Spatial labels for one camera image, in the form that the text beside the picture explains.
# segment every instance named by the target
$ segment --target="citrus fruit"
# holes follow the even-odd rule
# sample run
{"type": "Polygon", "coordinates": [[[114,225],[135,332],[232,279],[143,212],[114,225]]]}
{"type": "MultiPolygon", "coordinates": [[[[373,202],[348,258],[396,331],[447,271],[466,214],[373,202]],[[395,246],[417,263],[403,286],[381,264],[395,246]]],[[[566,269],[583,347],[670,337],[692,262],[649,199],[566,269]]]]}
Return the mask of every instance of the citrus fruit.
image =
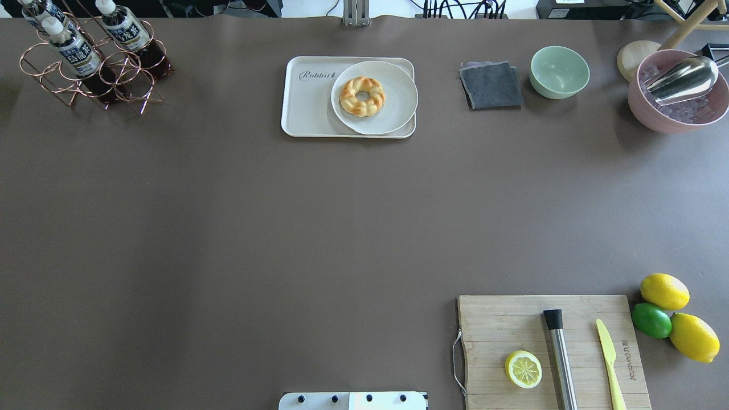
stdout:
{"type": "Polygon", "coordinates": [[[663,339],[671,334],[671,318],[652,303],[638,303],[631,317],[636,328],[650,337],[663,339]]]}
{"type": "Polygon", "coordinates": [[[506,375],[517,386],[531,389],[542,381],[542,365],[533,354],[517,350],[506,358],[506,375]]]}
{"type": "Polygon", "coordinates": [[[711,363],[719,353],[719,338],[711,326],[692,314],[674,313],[671,316],[671,341],[690,359],[711,363]]]}
{"type": "Polygon", "coordinates": [[[652,274],[640,284],[643,299],[665,310],[683,309],[688,304],[686,285],[669,274],[652,274]]]}

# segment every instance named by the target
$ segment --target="yellow knife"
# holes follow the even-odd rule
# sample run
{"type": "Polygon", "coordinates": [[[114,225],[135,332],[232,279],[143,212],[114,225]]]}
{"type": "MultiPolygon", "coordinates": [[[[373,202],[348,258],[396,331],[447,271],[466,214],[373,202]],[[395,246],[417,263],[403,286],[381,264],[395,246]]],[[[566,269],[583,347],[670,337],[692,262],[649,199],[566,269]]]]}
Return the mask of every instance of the yellow knife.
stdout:
{"type": "Polygon", "coordinates": [[[610,381],[610,397],[612,398],[613,410],[626,410],[623,393],[620,391],[620,385],[617,383],[617,375],[615,374],[615,345],[612,344],[610,333],[602,320],[597,319],[597,333],[600,335],[600,345],[602,346],[602,354],[605,356],[605,367],[607,368],[607,378],[610,381]]]}

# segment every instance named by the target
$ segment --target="black box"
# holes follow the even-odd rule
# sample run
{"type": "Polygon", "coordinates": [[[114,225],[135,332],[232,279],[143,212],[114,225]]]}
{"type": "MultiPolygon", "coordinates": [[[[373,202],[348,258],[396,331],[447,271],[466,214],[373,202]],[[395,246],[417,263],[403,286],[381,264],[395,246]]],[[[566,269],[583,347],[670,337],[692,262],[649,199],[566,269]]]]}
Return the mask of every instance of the black box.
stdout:
{"type": "Polygon", "coordinates": [[[620,20],[630,6],[625,0],[539,0],[537,14],[550,20],[620,20]]]}

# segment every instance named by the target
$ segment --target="green lime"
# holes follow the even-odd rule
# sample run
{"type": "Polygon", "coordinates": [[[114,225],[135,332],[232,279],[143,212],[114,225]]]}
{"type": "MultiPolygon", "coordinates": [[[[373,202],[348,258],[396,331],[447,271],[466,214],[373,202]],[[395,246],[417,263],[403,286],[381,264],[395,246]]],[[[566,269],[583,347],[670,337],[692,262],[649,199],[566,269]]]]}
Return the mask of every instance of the green lime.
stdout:
{"type": "Polygon", "coordinates": [[[631,316],[636,328],[650,337],[663,339],[671,334],[671,318],[652,303],[638,303],[631,316]]]}

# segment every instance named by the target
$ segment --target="cloth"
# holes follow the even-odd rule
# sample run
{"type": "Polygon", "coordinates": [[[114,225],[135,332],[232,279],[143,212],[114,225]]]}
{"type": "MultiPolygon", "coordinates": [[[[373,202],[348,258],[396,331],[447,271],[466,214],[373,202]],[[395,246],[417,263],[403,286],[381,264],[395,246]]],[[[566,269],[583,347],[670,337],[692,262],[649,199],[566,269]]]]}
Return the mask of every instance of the cloth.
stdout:
{"type": "Polygon", "coordinates": [[[516,67],[500,63],[462,64],[459,75],[471,108],[509,107],[524,104],[517,81],[516,67]]]}

